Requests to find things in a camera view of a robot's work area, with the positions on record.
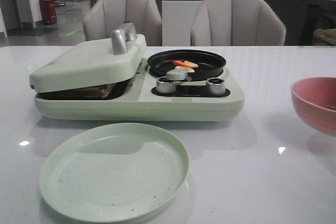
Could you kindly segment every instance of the grill lid handle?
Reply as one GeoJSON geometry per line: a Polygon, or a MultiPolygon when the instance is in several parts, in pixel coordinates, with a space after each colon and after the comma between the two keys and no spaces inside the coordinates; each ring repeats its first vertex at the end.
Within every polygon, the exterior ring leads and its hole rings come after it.
{"type": "Polygon", "coordinates": [[[127,47],[126,41],[132,41],[137,39],[137,31],[132,22],[125,22],[119,25],[115,30],[112,31],[111,40],[113,53],[126,54],[127,47]]]}

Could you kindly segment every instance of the green floor marking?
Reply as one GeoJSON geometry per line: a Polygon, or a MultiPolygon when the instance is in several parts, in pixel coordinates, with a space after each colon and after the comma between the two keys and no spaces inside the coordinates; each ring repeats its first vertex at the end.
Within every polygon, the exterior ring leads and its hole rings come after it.
{"type": "Polygon", "coordinates": [[[61,36],[68,36],[68,37],[73,37],[76,34],[80,33],[82,31],[82,29],[79,30],[71,30],[71,31],[67,31],[66,33],[61,34],[61,36]]]}

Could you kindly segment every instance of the trash can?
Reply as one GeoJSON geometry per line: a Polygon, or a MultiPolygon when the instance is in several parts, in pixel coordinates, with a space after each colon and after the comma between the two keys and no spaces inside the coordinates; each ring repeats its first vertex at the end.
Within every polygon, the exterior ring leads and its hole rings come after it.
{"type": "Polygon", "coordinates": [[[39,0],[39,4],[43,24],[55,24],[57,22],[55,2],[53,0],[39,0]]]}

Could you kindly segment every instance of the gray floor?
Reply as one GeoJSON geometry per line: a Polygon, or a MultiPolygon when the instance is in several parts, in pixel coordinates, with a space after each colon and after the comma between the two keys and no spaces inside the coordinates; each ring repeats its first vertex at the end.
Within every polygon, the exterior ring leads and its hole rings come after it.
{"type": "Polygon", "coordinates": [[[5,46],[74,46],[85,41],[83,17],[90,9],[89,0],[67,0],[65,6],[56,7],[57,23],[42,25],[43,28],[58,28],[43,36],[8,36],[0,38],[0,47],[5,46]]]}

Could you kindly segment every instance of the bowl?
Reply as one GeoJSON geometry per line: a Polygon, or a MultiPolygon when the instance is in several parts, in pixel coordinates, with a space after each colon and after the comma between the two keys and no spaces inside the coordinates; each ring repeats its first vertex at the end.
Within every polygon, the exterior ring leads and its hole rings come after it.
{"type": "Polygon", "coordinates": [[[291,86],[294,109],[310,127],[336,136],[336,78],[313,77],[291,86]]]}

